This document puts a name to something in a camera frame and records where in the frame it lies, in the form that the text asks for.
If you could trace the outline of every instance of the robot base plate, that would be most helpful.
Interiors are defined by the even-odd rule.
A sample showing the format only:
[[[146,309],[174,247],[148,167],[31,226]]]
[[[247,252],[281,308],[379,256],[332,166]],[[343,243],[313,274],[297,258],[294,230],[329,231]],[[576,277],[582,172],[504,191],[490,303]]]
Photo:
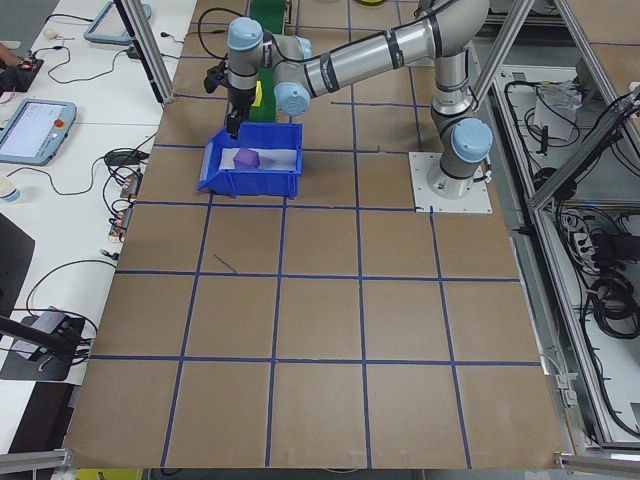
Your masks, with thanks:
[[[429,213],[433,209],[436,213],[492,213],[487,185],[484,182],[474,183],[469,193],[458,200],[443,198],[431,190],[427,183],[427,173],[431,166],[440,160],[441,155],[435,152],[409,153],[416,211]],[[480,167],[475,176],[482,176]]]

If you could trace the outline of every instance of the electrical wiring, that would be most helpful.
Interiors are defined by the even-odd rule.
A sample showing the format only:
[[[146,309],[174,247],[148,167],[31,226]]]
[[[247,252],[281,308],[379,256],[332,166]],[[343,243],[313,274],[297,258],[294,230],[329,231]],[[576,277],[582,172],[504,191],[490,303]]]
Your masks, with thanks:
[[[591,343],[591,338],[589,337],[589,332],[587,331],[587,311],[588,309],[585,307],[581,308],[580,311],[580,329],[582,331],[582,336],[584,338],[585,344],[587,346],[587,350],[589,352],[589,357],[591,359],[591,363],[593,365],[594,371],[596,373],[596,378],[598,381],[598,387],[600,389],[600,393],[602,394],[602,399],[604,400],[605,407],[609,413],[609,416],[614,421],[616,425],[618,425],[622,430],[624,430],[629,435],[640,438],[640,432],[634,430],[629,425],[627,425],[621,418],[615,408],[613,408],[613,404],[611,403],[611,398],[609,397],[609,392],[607,390],[607,386],[605,383],[604,371],[602,367],[602,363],[600,359],[596,355],[596,350]]]
[[[573,215],[578,217],[577,214],[573,214],[573,213],[569,213],[569,212],[563,212],[563,202],[558,202],[557,206],[556,206],[556,212],[555,212],[555,217],[556,217],[556,221],[554,222],[556,224],[556,228],[559,229],[561,222],[559,220],[559,218],[562,215]],[[599,209],[597,207],[585,207],[584,210],[590,212],[590,213],[595,213],[597,215],[600,216],[601,219],[605,220],[608,222],[608,226],[609,228],[614,228],[616,231],[620,230],[620,227],[618,225],[618,222],[616,220],[614,220],[607,212],[603,211],[602,209]],[[590,233],[592,231],[595,231],[596,229],[591,229],[589,228],[589,225],[586,223],[586,220],[582,217],[581,218],[581,222],[584,224],[584,228],[586,229],[587,233]],[[563,244],[563,247],[566,249],[566,236],[564,235],[563,232],[560,231],[559,229],[559,238],[561,243]],[[599,389],[601,391],[604,403],[605,403],[605,407],[607,408],[607,411],[609,412],[609,415],[611,416],[611,418],[613,419],[613,421],[616,423],[616,425],[618,425],[621,429],[623,429],[625,432],[629,433],[630,435],[636,437],[636,438],[640,438],[640,432],[634,430],[633,428],[631,428],[630,426],[628,426],[627,424],[624,423],[624,421],[620,418],[618,412],[616,412],[616,410],[613,408],[612,403],[611,403],[611,399],[609,397],[609,393],[607,391],[607,386],[605,383],[605,378],[604,378],[604,374],[603,374],[603,366],[602,363],[600,362],[600,359],[597,357],[596,355],[596,350],[593,347],[593,344],[591,342],[591,339],[589,337],[589,333],[587,330],[587,322],[588,322],[588,318],[587,316],[589,314],[591,314],[593,316],[594,321],[596,322],[596,325],[598,326],[598,328],[603,331],[603,333],[609,335],[609,336],[613,336],[614,338],[624,338],[624,339],[631,339],[631,338],[637,338],[640,335],[640,319],[638,318],[638,307],[637,305],[635,305],[635,302],[633,302],[633,299],[629,296],[629,298],[627,298],[627,301],[629,302],[633,302],[633,305],[629,306],[629,309],[627,309],[627,311],[632,311],[631,317],[632,317],[632,326],[631,326],[631,331],[629,332],[620,332],[616,329],[614,329],[613,327],[611,327],[611,325],[609,324],[609,319],[605,317],[605,313],[610,314],[611,312],[609,311],[605,311],[605,304],[606,304],[606,292],[595,292],[592,290],[592,286],[589,284],[589,282],[586,281],[585,279],[585,272],[583,271],[583,269],[581,268],[581,266],[579,264],[577,264],[577,262],[574,261],[573,258],[571,258],[571,255],[569,255],[569,260],[573,266],[574,269],[574,274],[576,275],[576,278],[578,279],[578,283],[582,284],[584,288],[579,288],[579,294],[580,294],[580,308],[579,308],[579,323],[580,323],[580,327],[581,327],[581,331],[582,331],[582,336],[585,340],[585,344],[587,346],[587,350],[589,352],[589,356],[591,359],[591,362],[593,364],[593,368],[594,371],[596,373],[596,377],[598,380],[598,386]],[[585,298],[584,294],[583,294],[583,289],[584,291],[587,292],[587,296]]]
[[[538,170],[542,170],[542,166],[536,161],[535,158],[533,158],[533,155],[531,155],[531,152],[529,151],[529,147],[527,146],[527,142],[525,141],[524,136],[522,135],[522,132],[520,131],[520,128],[518,126],[518,114],[516,113],[516,109],[513,105],[513,102],[511,101],[511,96],[509,94],[511,88],[518,85],[532,86],[530,82],[521,82],[521,81],[509,82],[504,86],[504,96],[507,101],[507,107],[509,109],[509,114],[511,115],[511,120],[513,121],[513,125],[515,126],[516,133],[518,134],[518,140],[520,141],[522,151],[524,152],[527,160],[527,171],[529,173],[529,176],[533,178],[535,176],[535,173],[533,171],[533,166],[535,165]]]
[[[75,18],[76,20],[82,20],[84,22],[93,22],[94,20],[93,18],[77,17],[75,15],[68,15],[66,13],[52,13],[45,19],[44,23],[47,23],[49,20],[51,20],[54,17]]]
[[[184,43],[184,40],[176,40],[176,37],[174,37],[173,35],[171,35],[170,33],[167,33],[167,32],[160,32],[160,36],[162,38],[170,38],[175,43]]]
[[[531,120],[535,117],[535,107],[530,108],[529,110],[526,111],[526,113],[524,114],[523,120],[524,120],[524,126],[527,129],[527,132],[529,133],[529,135],[531,135],[532,138],[534,138],[535,140],[537,140],[538,142],[542,143],[543,141],[543,137],[542,137],[542,130],[540,129],[540,127],[534,123],[531,123]],[[578,132],[578,134],[576,135],[576,138],[574,138],[573,140],[569,141],[568,143],[563,143],[561,145],[557,145],[557,144],[552,144],[549,143],[550,147],[553,148],[566,148],[566,147],[570,147],[571,145],[575,145],[576,143],[578,143],[578,140],[580,140],[581,137],[581,133],[580,133],[580,127],[578,127],[576,125],[577,128],[575,128],[573,131]],[[558,138],[558,137],[549,137],[549,140],[563,140],[562,138]]]
[[[231,10],[230,8],[225,8],[225,7],[213,7],[213,8],[207,8],[204,12],[202,12],[202,15],[200,15],[200,18],[198,19],[198,40],[200,40],[200,45],[202,46],[202,49],[207,52],[207,54],[209,54],[209,56],[217,59],[217,60],[226,60],[228,57],[228,54],[225,54],[224,56],[220,56],[220,55],[216,55],[215,53],[213,53],[211,50],[209,50],[207,48],[207,46],[204,43],[204,38],[203,38],[203,32],[202,32],[202,21],[205,19],[205,17],[207,15],[209,15],[210,13],[213,12],[226,12],[226,13],[230,13],[232,15],[235,15],[237,17],[244,17],[243,13],[237,12],[235,10]]]
[[[76,83],[76,82],[89,82],[91,80],[95,80],[96,78],[100,78],[100,77],[104,77],[105,75],[109,75],[110,73],[113,73],[116,69],[116,60],[118,59],[118,57],[120,55],[122,55],[123,53],[127,52],[127,49],[124,50],[120,50],[118,51],[114,56],[113,59],[111,60],[111,68],[109,70],[106,70],[104,72],[98,73],[96,75],[93,75],[91,77],[86,77],[86,78],[72,78],[71,80],[60,80],[56,77],[53,76],[53,72],[55,70],[57,70],[58,68],[62,67],[63,65],[67,65],[68,63],[71,62],[71,50],[69,50],[69,47],[65,47],[65,46],[56,46],[56,47],[50,47],[48,48],[49,50],[65,50],[67,52],[67,59],[57,65],[54,65],[53,67],[51,67],[48,71],[47,71],[47,75],[49,76],[49,78],[51,78],[54,82],[60,84],[60,85],[68,85],[70,83]]]
[[[79,190],[77,192],[62,192],[60,191],[60,189],[58,189],[58,187],[56,187],[56,185],[53,183],[53,177],[51,176],[51,174],[49,172],[45,172],[44,170],[39,170],[37,168],[33,168],[33,167],[20,167],[17,168],[16,170],[8,173],[6,176],[7,177],[11,177],[12,175],[15,175],[18,172],[23,172],[23,171],[32,171],[32,172],[36,172],[36,173],[40,173],[42,175],[46,175],[47,178],[49,179],[49,184],[51,185],[51,188],[53,189],[53,191],[57,194],[60,195],[61,197],[65,197],[65,196],[75,196],[75,195],[84,195],[85,193],[88,193],[91,191],[91,189],[93,189],[93,186],[95,184],[95,180],[96,180],[96,170],[95,167],[98,164],[98,162],[100,162],[104,157],[99,157],[96,158],[93,162],[93,164],[91,165],[91,183],[89,184],[89,186],[83,190]]]
[[[34,309],[30,306],[31,304],[31,300],[33,300],[33,296],[36,292],[36,290],[40,287],[40,285],[42,285],[44,283],[45,280],[47,280],[49,277],[51,277],[51,275],[53,275],[54,273],[63,270],[65,268],[71,267],[73,265],[79,265],[79,264],[86,264],[86,263],[91,263],[91,264],[102,264],[102,265],[107,265],[109,267],[112,268],[116,268],[116,265],[114,263],[111,262],[107,262],[105,260],[94,260],[94,259],[86,259],[86,260],[74,260],[71,262],[67,262],[67,263],[63,263],[62,265],[59,265],[55,268],[53,268],[52,270],[49,270],[48,273],[46,273],[43,277],[40,278],[40,280],[38,280],[35,285],[31,288],[31,290],[29,290],[29,293],[27,294],[27,298],[25,300],[25,307],[26,307],[26,311],[29,312],[30,315],[34,315],[34,311],[60,311],[63,313],[71,313],[73,315],[77,315],[81,318],[84,318],[85,320],[88,320],[87,317],[85,317],[84,315],[78,315],[75,314],[73,312],[67,312],[65,310],[53,310],[53,309]],[[97,327],[95,325],[95,323],[91,322],[93,327],[96,329],[97,331]]]
[[[28,309],[27,308],[14,308],[14,310],[16,312],[27,312],[30,315],[34,315],[33,312],[61,312],[61,313],[64,313],[66,315],[72,315],[74,317],[78,317],[78,318],[81,318],[84,321],[86,321],[89,325],[91,325],[91,327],[93,328],[95,333],[98,333],[98,326],[96,325],[96,323],[93,320],[91,320],[87,316],[82,315],[80,313],[72,312],[71,310],[63,310],[63,309],[60,309],[60,308],[33,308],[33,307],[29,307]]]
[[[123,176],[120,173],[121,170],[129,171],[131,174],[136,175],[139,181],[142,179],[142,171],[140,170],[139,167],[137,169],[133,169],[129,165],[123,165],[123,164],[126,163],[130,158],[133,158],[133,156],[137,156],[138,153],[140,152],[140,148],[142,148],[146,143],[150,142],[153,138],[155,138],[157,133],[158,132],[155,132],[153,135],[150,135],[149,137],[144,139],[142,142],[140,142],[136,147],[132,149],[116,148],[107,152],[104,155],[103,158],[106,158],[109,156],[109,154],[114,152],[119,152],[119,153],[126,152],[126,151],[129,152],[128,155],[124,158],[124,160],[122,160],[121,165],[118,165],[117,167],[113,167],[107,164],[107,169],[109,170],[109,177],[107,178],[107,180],[104,182],[102,186],[102,201],[104,202],[105,207],[107,208],[107,210],[109,211],[109,214],[111,215],[111,217],[108,220],[111,225],[114,225],[115,222],[118,220],[117,217],[121,211],[117,211],[114,207],[114,204],[118,200],[111,203],[109,203],[109,200],[107,200],[107,188],[109,186],[109,183],[113,180],[120,187],[124,185],[124,182],[126,181],[126,176]]]
[[[183,470],[182,468],[176,468],[173,471],[171,471],[168,468],[161,468],[160,473],[162,473],[162,475],[164,475],[165,477],[172,477],[180,473],[182,470]]]

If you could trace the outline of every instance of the cardboard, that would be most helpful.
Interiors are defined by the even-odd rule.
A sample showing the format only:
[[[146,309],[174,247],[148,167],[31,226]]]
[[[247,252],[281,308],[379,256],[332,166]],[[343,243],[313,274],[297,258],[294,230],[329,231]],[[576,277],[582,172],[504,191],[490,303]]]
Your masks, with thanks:
[[[640,82],[639,46],[592,45],[618,96],[629,93],[631,82]]]
[[[214,207],[202,271],[278,273],[282,210]]]
[[[409,160],[404,154],[358,155],[358,186],[360,205],[363,207],[415,207]]]
[[[475,468],[555,468],[563,446],[539,368],[459,367],[458,379]]]
[[[355,207],[355,169],[351,152],[306,152],[299,195],[289,205]]]
[[[522,285],[449,282],[449,326],[457,360],[536,362],[540,354]]]
[[[435,277],[433,234],[427,220],[414,212],[361,212],[364,274]]]
[[[271,357],[276,289],[275,278],[201,277],[187,354]]]
[[[355,212],[287,211],[285,273],[357,275],[357,252]]]
[[[450,359],[436,282],[366,281],[363,300],[367,358]]]
[[[161,148],[151,151],[138,199],[146,202],[209,203],[198,191],[203,148]]]
[[[357,280],[283,279],[278,357],[361,358],[358,288]]]
[[[227,100],[178,97],[164,111],[156,145],[204,148],[224,125]]]
[[[193,282],[186,275],[116,275],[92,353],[180,355]],[[149,292],[152,301],[143,300]]]
[[[518,278],[509,235],[496,215],[435,215],[443,275]]]
[[[205,205],[137,205],[118,269],[194,272],[206,217]]]
[[[569,0],[589,43],[640,44],[635,0]]]
[[[351,20],[395,25],[404,3],[381,7],[393,18],[350,4]],[[320,46],[348,38],[346,2],[293,6],[299,25],[334,27],[300,29]],[[204,56],[197,38],[183,54]],[[181,60],[183,92],[207,64]],[[65,441],[76,466],[552,466],[561,437],[496,192],[492,215],[412,211],[406,152],[442,146],[433,70],[407,75],[354,86],[367,105],[347,88],[295,120],[295,200],[210,204],[197,147],[226,100],[167,106]]]

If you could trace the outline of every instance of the black cable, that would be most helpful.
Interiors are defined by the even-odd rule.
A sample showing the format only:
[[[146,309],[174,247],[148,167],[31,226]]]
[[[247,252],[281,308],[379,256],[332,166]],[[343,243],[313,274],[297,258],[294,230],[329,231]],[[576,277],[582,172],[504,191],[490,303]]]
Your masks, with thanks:
[[[182,470],[183,470],[182,468],[176,468],[173,471],[169,471],[169,469],[167,469],[167,468],[161,468],[160,469],[160,473],[162,473],[162,475],[164,475],[165,477],[171,477],[173,475],[177,475]]]
[[[89,184],[89,186],[87,188],[85,188],[84,190],[79,190],[77,192],[61,192],[60,190],[58,190],[58,188],[55,186],[55,184],[53,183],[53,177],[51,176],[51,174],[49,172],[45,172],[44,170],[38,170],[37,168],[33,168],[33,167],[20,167],[17,168],[16,170],[10,172],[7,174],[7,177],[10,177],[12,175],[15,175],[18,172],[22,172],[22,171],[32,171],[32,172],[36,172],[36,173],[41,173],[43,175],[46,175],[47,178],[49,178],[49,184],[51,185],[51,188],[53,189],[53,191],[57,194],[60,195],[62,197],[65,196],[74,196],[74,195],[84,195],[85,193],[88,193],[89,191],[91,191],[91,189],[93,188],[94,184],[95,184],[95,180],[96,180],[96,172],[95,172],[95,167],[98,164],[98,162],[100,160],[102,160],[103,157],[100,158],[96,158],[93,162],[93,164],[91,165],[91,183]]]
[[[75,15],[67,15],[66,13],[52,13],[51,15],[49,15],[44,23],[47,23],[49,20],[51,20],[53,17],[67,17],[67,18],[75,18],[76,20],[82,20],[85,22],[93,22],[95,19],[94,18],[85,18],[85,17],[77,17]]]
[[[640,177],[640,167],[634,165],[631,159],[629,159],[629,157],[627,157],[627,155],[622,151],[620,148],[620,142],[616,142],[611,146],[611,152],[615,159],[618,160],[624,168],[629,170],[632,175]]]
[[[509,113],[511,114],[511,120],[513,121],[513,125],[516,129],[518,139],[520,140],[520,145],[522,146],[522,150],[524,151],[524,154],[527,160],[527,170],[529,172],[529,176],[531,177],[531,179],[533,179],[533,177],[535,176],[533,172],[533,165],[535,165],[538,168],[538,170],[542,170],[542,167],[536,161],[536,159],[533,158],[533,155],[531,155],[531,152],[529,151],[529,147],[527,146],[527,142],[524,139],[522,132],[520,131],[520,127],[518,126],[518,114],[516,113],[516,109],[513,106],[513,102],[511,101],[511,96],[509,94],[511,88],[518,85],[524,85],[524,86],[533,88],[536,84],[531,82],[522,82],[522,81],[516,80],[513,82],[509,82],[504,86],[504,97],[505,97],[505,100],[507,101],[507,107],[509,108]]]
[[[133,158],[134,155],[137,155],[138,152],[140,151],[140,148],[144,146],[145,143],[150,142],[153,138],[155,138],[155,136],[157,135],[158,132],[155,132],[153,135],[150,135],[148,138],[145,138],[142,142],[140,142],[136,147],[130,149],[129,151],[129,155],[127,157],[125,157],[121,163],[126,163],[127,160]],[[110,150],[109,152],[107,152],[103,158],[106,158],[107,156],[109,156],[110,153],[113,152],[118,152],[118,151],[122,151],[122,150],[126,150],[126,149],[122,149],[122,148],[116,148],[113,150]],[[109,213],[112,215],[112,217],[117,216],[118,212],[116,212],[112,206],[109,204],[109,201],[107,200],[107,186],[109,185],[109,182],[111,180],[115,180],[116,183],[118,183],[118,185],[122,186],[123,182],[126,180],[126,177],[123,177],[121,175],[119,175],[119,170],[120,169],[128,169],[129,171],[131,171],[132,173],[138,175],[138,179],[141,178],[141,173],[132,169],[130,166],[128,165],[119,165],[116,168],[112,168],[111,165],[107,165],[107,168],[109,169],[109,177],[107,178],[107,180],[104,182],[104,185],[102,186],[102,200],[105,204],[105,206],[107,207],[107,210],[109,211]]]
[[[533,107],[526,111],[523,118],[524,126],[527,129],[527,132],[529,133],[529,135],[531,135],[533,139],[542,143],[542,132],[539,131],[540,127],[534,123],[531,123],[531,120],[535,117],[535,110],[536,110],[535,107]],[[569,141],[568,143],[563,143],[562,145],[549,143],[549,146],[552,148],[566,148],[566,147],[570,147],[571,145],[575,145],[576,143],[578,143],[578,140],[580,140],[580,137],[581,137],[580,129],[578,128],[575,131],[578,132],[578,135],[576,136],[576,138]],[[549,137],[549,140],[564,140],[564,139],[559,137]]]
[[[609,398],[609,392],[607,391],[607,386],[605,384],[605,379],[603,375],[602,364],[600,363],[600,359],[595,353],[595,348],[593,348],[593,344],[591,343],[591,338],[589,337],[589,332],[587,332],[587,310],[588,308],[584,307],[580,312],[580,328],[582,330],[582,336],[584,337],[584,341],[587,345],[587,350],[589,351],[589,357],[591,358],[591,363],[593,364],[596,377],[598,380],[598,387],[600,388],[600,393],[602,394],[602,399],[604,400],[605,407],[609,412],[609,416],[614,421],[616,425],[618,425],[622,430],[627,432],[629,435],[640,438],[640,432],[634,430],[629,425],[624,423],[624,421],[620,418],[615,408],[613,408],[613,404],[611,403],[611,398]]]
[[[68,64],[69,62],[71,62],[71,50],[69,50],[68,47],[64,47],[61,46],[60,48],[56,48],[56,47],[51,47],[51,49],[55,49],[55,50],[65,50],[67,52],[67,59],[64,62],[61,62],[55,66],[53,66],[52,68],[50,68],[47,71],[47,75],[49,75],[49,78],[51,78],[51,80],[53,80],[56,83],[59,83],[61,85],[68,85],[70,83],[75,83],[75,82],[89,82],[91,80],[95,80],[96,78],[100,78],[100,77],[104,77],[105,75],[109,75],[110,73],[113,73],[113,71],[116,69],[116,60],[118,59],[118,57],[120,55],[122,55],[123,53],[127,52],[127,49],[125,50],[120,50],[118,53],[116,53],[113,56],[113,59],[111,60],[111,68],[107,71],[104,71],[102,73],[98,73],[96,75],[93,75],[91,77],[87,77],[87,78],[72,78],[71,80],[58,80],[56,77],[54,77],[52,75],[52,72],[60,67],[62,67],[63,65]]]
[[[30,290],[30,291],[29,291],[29,293],[27,294],[27,298],[26,298],[26,300],[25,300],[25,306],[26,306],[27,312],[29,312],[29,314],[31,314],[31,315],[34,315],[34,313],[33,313],[33,312],[34,312],[34,311],[36,311],[36,310],[37,310],[37,311],[50,311],[51,309],[39,310],[39,309],[32,309],[32,308],[30,307],[30,305],[29,305],[29,304],[30,304],[30,301],[33,299],[33,295],[35,294],[36,290],[38,289],[38,287],[39,287],[40,285],[42,285],[42,283],[43,283],[47,278],[49,278],[49,277],[50,277],[51,275],[53,275],[54,273],[56,273],[56,272],[58,272],[58,271],[60,271],[60,270],[62,270],[62,269],[64,269],[64,268],[67,268],[67,267],[70,267],[70,266],[73,266],[73,265],[78,265],[78,264],[81,264],[81,263],[101,263],[101,264],[103,264],[103,265],[108,265],[108,266],[110,266],[110,267],[116,268],[115,264],[113,264],[113,263],[111,263],[111,262],[107,262],[107,261],[105,261],[105,260],[94,260],[94,259],[88,259],[88,260],[74,260],[74,261],[72,261],[72,262],[63,263],[62,265],[59,265],[59,266],[55,267],[54,269],[50,270],[46,275],[44,275],[42,278],[40,278],[40,280],[38,280],[38,281],[36,282],[36,284],[31,288],[31,290]],[[82,317],[82,318],[87,319],[84,315],[78,315],[78,316],[79,316],[79,317]]]
[[[198,40],[200,40],[200,45],[202,46],[203,50],[205,52],[207,52],[211,57],[217,59],[217,60],[226,60],[228,55],[225,54],[223,57],[221,57],[220,55],[216,55],[215,53],[213,53],[211,50],[209,50],[207,48],[207,46],[204,44],[204,38],[202,38],[202,21],[204,20],[204,18],[209,15],[212,12],[227,12],[230,13],[232,15],[235,15],[237,17],[244,17],[243,13],[237,12],[235,10],[231,10],[230,8],[224,8],[224,7],[213,7],[213,8],[208,8],[206,9],[204,12],[202,12],[202,15],[200,15],[200,18],[198,19]]]
[[[591,130],[585,135],[584,139],[582,140],[583,142],[589,138],[589,135],[591,135],[596,128],[598,128],[598,125],[600,125],[600,122],[602,121],[602,119],[604,118],[604,116],[609,113],[611,110],[613,110],[620,102],[622,102],[625,98],[628,98],[629,96],[631,96],[632,93],[627,93],[625,95],[621,95],[618,98],[616,98],[613,102],[611,102],[609,105],[607,105],[607,108],[604,109],[604,111],[598,116],[598,118],[596,119],[595,123],[593,124],[593,127],[591,128]]]

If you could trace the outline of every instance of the blue tape grid line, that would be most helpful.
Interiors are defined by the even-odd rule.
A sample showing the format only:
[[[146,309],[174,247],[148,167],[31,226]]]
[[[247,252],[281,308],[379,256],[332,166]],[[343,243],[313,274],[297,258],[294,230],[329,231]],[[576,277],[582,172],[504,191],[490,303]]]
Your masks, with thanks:
[[[283,205],[287,204],[286,197],[282,200]],[[278,279],[276,284],[276,302],[273,315],[273,337],[271,339],[271,369],[269,371],[269,404],[267,407],[267,441],[264,454],[264,466],[271,464],[271,432],[273,425],[273,393],[276,381],[276,363],[278,354],[278,322],[280,320],[280,298],[282,292],[282,264],[284,262],[284,241],[287,222],[287,209],[282,209],[280,220],[280,250],[278,252]]]
[[[116,275],[178,275],[193,276],[196,272],[179,270],[117,270]],[[520,283],[518,278],[475,278],[475,277],[397,277],[397,276],[369,276],[369,275],[322,275],[306,273],[233,273],[233,272],[203,272],[201,277],[237,277],[237,278],[300,278],[313,280],[363,280],[400,281],[400,282],[467,282],[467,283]]]
[[[449,346],[449,356],[451,358],[451,374],[453,375],[453,388],[456,395],[456,404],[458,407],[458,417],[460,418],[460,432],[462,434],[462,444],[464,447],[464,455],[467,462],[467,468],[472,468],[471,452],[469,450],[469,439],[467,437],[467,427],[464,423],[464,411],[462,408],[462,398],[460,395],[460,383],[458,381],[458,371],[456,369],[456,357],[453,349],[453,339],[451,337],[451,326],[449,324],[449,313],[447,309],[447,297],[444,290],[444,281],[442,280],[442,266],[440,264],[440,250],[438,248],[438,236],[436,234],[436,223],[433,208],[429,213],[429,223],[431,224],[431,234],[433,235],[433,248],[436,257],[436,271],[438,272],[438,283],[440,286],[440,298],[442,300],[442,313],[444,316],[445,331],[447,333],[447,343]]]
[[[352,24],[351,24],[351,2],[347,2],[347,19],[349,26],[349,42],[353,38]],[[363,269],[362,269],[362,231],[360,228],[361,214],[360,214],[360,188],[358,181],[358,135],[356,128],[356,105],[355,105],[355,91],[353,85],[349,87],[351,96],[351,130],[353,141],[353,169],[354,169],[354,183],[355,183],[355,198],[356,198],[356,242],[357,242],[357,256],[358,256],[358,303],[360,310],[360,350],[362,352],[362,408],[364,414],[364,441],[365,441],[365,454],[367,458],[367,468],[373,468],[373,459],[371,455],[371,428],[369,422],[369,385],[367,377],[367,339],[366,328],[364,318],[364,292],[363,292]]]
[[[187,351],[187,341],[189,339],[189,328],[191,327],[191,319],[193,316],[193,308],[195,305],[196,294],[198,293],[198,282],[200,280],[200,268],[202,267],[202,259],[204,258],[204,247],[207,243],[207,232],[209,230],[209,220],[211,218],[211,211],[213,209],[213,205],[211,201],[213,200],[213,194],[210,194],[209,197],[209,205],[207,207],[207,217],[204,222],[204,229],[202,232],[202,239],[200,241],[200,252],[198,253],[198,263],[196,266],[195,275],[193,278],[193,287],[191,289],[191,299],[189,300],[189,310],[187,312],[187,321],[184,327],[184,333],[182,336],[182,346],[180,349],[180,356],[184,357]],[[169,455],[169,446],[171,444],[171,432],[173,431],[173,421],[175,419],[176,407],[178,404],[178,394],[180,392],[180,382],[182,380],[182,369],[184,366],[184,360],[178,361],[178,372],[176,374],[176,382],[173,388],[173,399],[171,400],[171,410],[169,412],[169,421],[167,423],[167,432],[164,440],[164,448],[162,450],[162,459],[160,461],[160,465],[163,467],[166,465],[167,456]]]
[[[408,360],[358,358],[271,358],[271,357],[204,357],[200,355],[109,355],[92,354],[91,360],[102,361],[154,361],[183,363],[271,363],[271,364],[312,364],[312,365],[424,365],[455,367],[541,367],[540,362],[519,362],[499,360]]]

